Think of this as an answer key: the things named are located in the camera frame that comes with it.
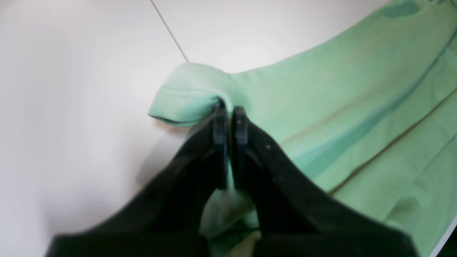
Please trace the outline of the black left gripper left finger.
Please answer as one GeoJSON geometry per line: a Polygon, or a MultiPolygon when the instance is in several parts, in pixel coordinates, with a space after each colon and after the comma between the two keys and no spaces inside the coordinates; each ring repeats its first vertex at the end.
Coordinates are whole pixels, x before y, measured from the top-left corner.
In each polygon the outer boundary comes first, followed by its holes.
{"type": "Polygon", "coordinates": [[[47,257],[209,257],[201,216],[227,187],[227,110],[222,102],[170,164],[124,208],[88,231],[56,236],[47,257]]]}

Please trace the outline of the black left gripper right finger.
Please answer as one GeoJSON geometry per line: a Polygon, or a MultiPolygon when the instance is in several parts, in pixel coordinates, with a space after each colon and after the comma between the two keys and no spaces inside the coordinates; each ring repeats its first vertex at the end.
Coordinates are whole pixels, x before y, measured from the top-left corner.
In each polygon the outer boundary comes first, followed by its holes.
{"type": "Polygon", "coordinates": [[[339,203],[291,162],[243,107],[233,110],[235,187],[253,200],[261,239],[254,257],[416,257],[405,233],[339,203]]]}

